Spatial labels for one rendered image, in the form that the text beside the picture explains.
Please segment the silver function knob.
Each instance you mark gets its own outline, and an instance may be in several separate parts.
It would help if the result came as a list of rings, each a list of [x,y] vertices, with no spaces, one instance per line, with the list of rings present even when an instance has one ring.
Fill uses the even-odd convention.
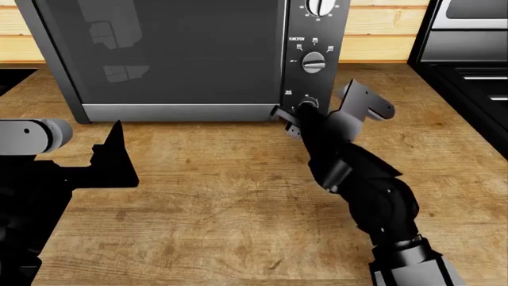
[[[309,52],[302,58],[302,69],[306,73],[318,73],[325,66],[325,57],[319,52]]]

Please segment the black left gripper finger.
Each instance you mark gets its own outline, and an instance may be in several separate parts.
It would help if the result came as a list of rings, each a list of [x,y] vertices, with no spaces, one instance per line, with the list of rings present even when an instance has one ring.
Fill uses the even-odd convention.
[[[139,179],[125,149],[121,121],[116,121],[102,145],[92,147],[90,187],[137,187]]]

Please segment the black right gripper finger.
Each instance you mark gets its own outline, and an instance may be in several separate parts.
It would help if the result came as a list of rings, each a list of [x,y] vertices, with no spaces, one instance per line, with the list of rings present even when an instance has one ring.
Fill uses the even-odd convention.
[[[327,126],[328,117],[312,104],[300,104],[296,112],[310,168],[324,168],[341,152],[342,140]]]
[[[271,118],[281,118],[284,120],[286,122],[286,134],[293,137],[295,140],[302,139],[300,130],[301,121],[294,111],[288,111],[282,106],[274,106],[271,111]]]

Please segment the toaster oven glass door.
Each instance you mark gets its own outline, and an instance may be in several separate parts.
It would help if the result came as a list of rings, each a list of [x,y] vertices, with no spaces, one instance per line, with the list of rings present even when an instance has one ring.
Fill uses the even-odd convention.
[[[279,100],[284,0],[34,0],[85,104]]]

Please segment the black countertop inset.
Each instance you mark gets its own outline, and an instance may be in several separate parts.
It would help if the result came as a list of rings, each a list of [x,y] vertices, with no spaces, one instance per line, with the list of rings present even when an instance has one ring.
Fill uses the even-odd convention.
[[[35,71],[36,68],[0,68],[0,97]]]

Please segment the black toaster oven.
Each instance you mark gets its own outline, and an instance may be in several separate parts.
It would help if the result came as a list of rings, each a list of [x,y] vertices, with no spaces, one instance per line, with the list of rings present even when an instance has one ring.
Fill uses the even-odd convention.
[[[325,113],[329,109],[351,0],[337,0],[333,11],[324,17],[312,16],[306,8],[306,1],[284,0],[279,100],[265,104],[275,104],[291,111],[304,98],[309,98],[318,102],[319,111]],[[94,123],[84,111],[85,103],[71,81],[34,0],[15,2],[75,120],[78,123]],[[310,74],[302,69],[302,58],[309,52],[319,52],[325,57],[326,66],[318,73]]]

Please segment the black stainless kitchen range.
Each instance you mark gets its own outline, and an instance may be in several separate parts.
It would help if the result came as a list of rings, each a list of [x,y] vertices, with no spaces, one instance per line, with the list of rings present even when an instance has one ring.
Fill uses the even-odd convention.
[[[508,0],[429,0],[407,63],[508,160]]]

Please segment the white temperature knob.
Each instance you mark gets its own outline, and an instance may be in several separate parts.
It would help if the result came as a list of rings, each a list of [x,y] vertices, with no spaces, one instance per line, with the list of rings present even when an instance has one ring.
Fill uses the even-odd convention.
[[[306,8],[312,16],[324,17],[333,11],[337,0],[307,0]]]

